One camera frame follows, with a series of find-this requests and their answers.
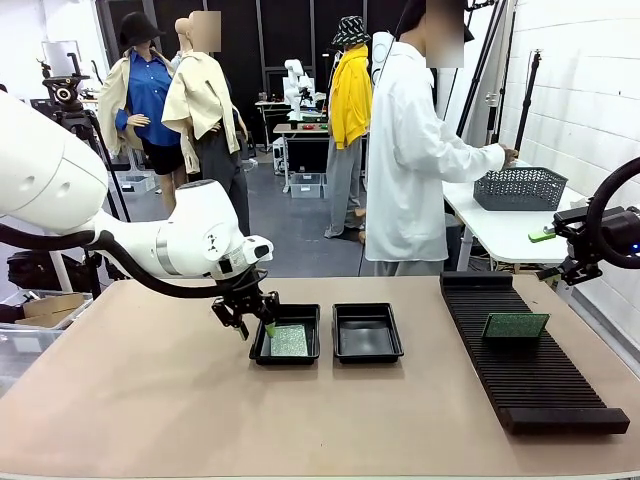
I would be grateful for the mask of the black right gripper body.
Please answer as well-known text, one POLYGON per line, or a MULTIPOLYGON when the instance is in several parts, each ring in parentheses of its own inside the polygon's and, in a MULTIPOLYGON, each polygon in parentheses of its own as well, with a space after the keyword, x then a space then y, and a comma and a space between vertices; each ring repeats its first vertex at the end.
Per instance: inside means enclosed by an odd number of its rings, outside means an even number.
POLYGON ((609 249, 632 257, 639 255, 639 209, 616 207, 605 210, 601 217, 601 234, 609 249))

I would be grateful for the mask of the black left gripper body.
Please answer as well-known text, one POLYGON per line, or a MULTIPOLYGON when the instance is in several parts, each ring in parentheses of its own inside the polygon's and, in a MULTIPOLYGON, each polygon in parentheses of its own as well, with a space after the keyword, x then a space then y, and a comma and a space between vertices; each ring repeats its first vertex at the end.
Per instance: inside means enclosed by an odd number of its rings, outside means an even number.
POLYGON ((256 313, 264 306, 259 283, 265 278, 265 270, 250 268, 244 273, 220 283, 225 288, 224 305, 235 313, 256 313))

